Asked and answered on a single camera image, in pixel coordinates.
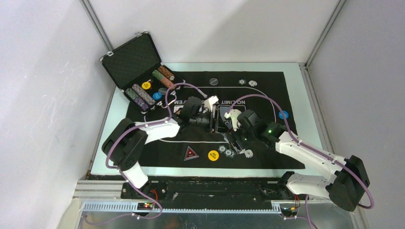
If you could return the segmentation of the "blue small blind button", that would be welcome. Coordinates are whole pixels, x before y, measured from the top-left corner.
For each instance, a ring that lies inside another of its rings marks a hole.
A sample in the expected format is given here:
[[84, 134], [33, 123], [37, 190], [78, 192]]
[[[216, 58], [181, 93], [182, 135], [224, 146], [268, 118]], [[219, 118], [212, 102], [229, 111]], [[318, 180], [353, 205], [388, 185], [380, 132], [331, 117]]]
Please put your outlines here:
[[278, 116], [280, 119], [288, 119], [289, 118], [289, 113], [285, 110], [279, 111]]

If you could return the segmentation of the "black dealer button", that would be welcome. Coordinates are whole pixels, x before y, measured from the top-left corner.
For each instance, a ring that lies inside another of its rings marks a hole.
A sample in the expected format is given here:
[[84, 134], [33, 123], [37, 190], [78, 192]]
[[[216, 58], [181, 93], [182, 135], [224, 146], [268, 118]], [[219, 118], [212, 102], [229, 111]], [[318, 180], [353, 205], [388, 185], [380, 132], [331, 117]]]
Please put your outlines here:
[[219, 83], [219, 81], [218, 81], [217, 78], [211, 78], [211, 79], [209, 80], [209, 84], [210, 84], [211, 86], [217, 86], [218, 83]]

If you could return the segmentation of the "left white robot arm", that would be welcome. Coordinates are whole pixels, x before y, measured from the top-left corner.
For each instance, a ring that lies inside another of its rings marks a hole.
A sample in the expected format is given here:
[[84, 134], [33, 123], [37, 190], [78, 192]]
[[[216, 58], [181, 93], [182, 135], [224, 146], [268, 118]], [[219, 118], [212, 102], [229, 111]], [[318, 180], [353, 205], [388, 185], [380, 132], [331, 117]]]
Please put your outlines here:
[[175, 137], [189, 124], [179, 118], [164, 118], [154, 122], [135, 123], [123, 119], [102, 144], [106, 166], [118, 170], [133, 186], [138, 198], [147, 198], [151, 192], [149, 178], [139, 164], [144, 145], [163, 138]]

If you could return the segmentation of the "yellow big blind button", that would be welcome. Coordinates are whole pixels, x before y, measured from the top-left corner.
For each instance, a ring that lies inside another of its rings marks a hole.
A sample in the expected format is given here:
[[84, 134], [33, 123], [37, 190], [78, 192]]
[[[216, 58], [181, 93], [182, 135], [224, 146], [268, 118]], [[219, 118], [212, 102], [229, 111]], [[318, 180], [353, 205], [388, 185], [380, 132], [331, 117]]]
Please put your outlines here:
[[216, 150], [211, 150], [209, 153], [208, 153], [208, 159], [210, 160], [210, 161], [216, 161], [216, 160], [218, 160], [219, 159], [219, 152], [218, 151], [216, 151]]

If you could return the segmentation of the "white blue chip back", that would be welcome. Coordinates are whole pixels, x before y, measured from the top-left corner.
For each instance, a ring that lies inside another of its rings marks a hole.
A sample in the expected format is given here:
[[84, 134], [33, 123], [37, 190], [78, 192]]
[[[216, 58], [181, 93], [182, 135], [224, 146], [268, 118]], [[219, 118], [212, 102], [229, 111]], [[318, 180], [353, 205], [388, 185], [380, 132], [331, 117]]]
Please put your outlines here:
[[257, 86], [257, 82], [254, 81], [254, 80], [249, 81], [248, 84], [249, 84], [250, 87], [256, 87]]

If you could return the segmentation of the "green blue chip front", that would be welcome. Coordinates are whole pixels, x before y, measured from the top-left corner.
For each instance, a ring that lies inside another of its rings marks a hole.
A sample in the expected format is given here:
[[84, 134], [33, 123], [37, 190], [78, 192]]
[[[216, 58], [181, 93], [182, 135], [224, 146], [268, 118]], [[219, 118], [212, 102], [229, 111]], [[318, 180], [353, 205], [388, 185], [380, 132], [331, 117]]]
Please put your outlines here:
[[220, 153], [224, 153], [226, 150], [227, 150], [227, 147], [224, 146], [224, 145], [221, 145], [221, 146], [218, 147], [218, 151], [219, 151]]

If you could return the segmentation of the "white blue chip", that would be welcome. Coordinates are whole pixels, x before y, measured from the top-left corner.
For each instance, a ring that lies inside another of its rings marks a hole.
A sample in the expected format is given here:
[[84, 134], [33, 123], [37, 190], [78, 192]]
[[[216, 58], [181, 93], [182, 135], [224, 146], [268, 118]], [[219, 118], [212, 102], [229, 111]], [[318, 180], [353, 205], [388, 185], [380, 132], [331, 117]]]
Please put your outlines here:
[[257, 82], [254, 81], [254, 80], [249, 81], [248, 84], [249, 84], [250, 87], [256, 87], [257, 86]]
[[253, 151], [252, 150], [246, 150], [245, 152], [244, 152], [244, 155], [245, 155], [245, 157], [246, 158], [252, 158], [253, 157]]

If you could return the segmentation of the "triangular all-in marker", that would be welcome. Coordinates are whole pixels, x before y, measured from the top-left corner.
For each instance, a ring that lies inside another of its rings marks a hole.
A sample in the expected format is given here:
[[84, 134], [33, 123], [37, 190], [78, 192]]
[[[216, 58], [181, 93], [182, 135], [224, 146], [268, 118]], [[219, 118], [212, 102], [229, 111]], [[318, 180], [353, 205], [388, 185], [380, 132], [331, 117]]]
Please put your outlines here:
[[196, 159], [198, 157], [199, 155], [190, 146], [188, 146], [184, 156], [184, 161]]

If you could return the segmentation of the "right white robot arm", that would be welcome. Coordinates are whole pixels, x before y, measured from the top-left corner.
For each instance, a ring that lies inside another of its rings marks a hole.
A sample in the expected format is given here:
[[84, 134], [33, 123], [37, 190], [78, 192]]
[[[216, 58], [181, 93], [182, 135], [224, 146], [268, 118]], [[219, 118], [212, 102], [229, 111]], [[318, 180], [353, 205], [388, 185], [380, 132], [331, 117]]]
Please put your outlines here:
[[241, 135], [242, 142], [258, 140], [275, 152], [291, 157], [317, 171], [317, 175], [303, 175], [287, 171], [278, 181], [278, 194], [283, 199], [295, 195], [327, 198], [343, 210], [353, 212], [360, 206], [365, 187], [370, 181], [363, 161], [345, 158], [302, 141], [290, 133], [285, 125], [266, 122], [254, 111], [231, 109], [225, 113], [232, 130]]

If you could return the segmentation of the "grey white chip front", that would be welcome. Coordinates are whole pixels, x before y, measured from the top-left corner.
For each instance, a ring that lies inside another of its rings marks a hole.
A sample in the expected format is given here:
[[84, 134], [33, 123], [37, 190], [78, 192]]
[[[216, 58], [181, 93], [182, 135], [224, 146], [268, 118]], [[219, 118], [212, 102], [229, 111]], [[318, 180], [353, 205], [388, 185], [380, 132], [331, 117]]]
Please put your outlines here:
[[224, 152], [224, 154], [226, 155], [226, 157], [229, 157], [229, 158], [233, 158], [235, 156], [235, 152], [230, 149], [226, 150]]

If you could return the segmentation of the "grey white poker chip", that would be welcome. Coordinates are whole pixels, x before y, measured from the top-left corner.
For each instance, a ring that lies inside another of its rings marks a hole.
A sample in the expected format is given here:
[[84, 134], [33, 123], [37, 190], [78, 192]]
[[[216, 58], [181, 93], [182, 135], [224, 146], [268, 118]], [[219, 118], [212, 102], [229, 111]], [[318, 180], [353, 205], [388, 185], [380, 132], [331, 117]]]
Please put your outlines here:
[[245, 85], [245, 84], [246, 84], [246, 80], [245, 80], [245, 79], [239, 79], [239, 80], [238, 80], [238, 83], [239, 83], [240, 85]]

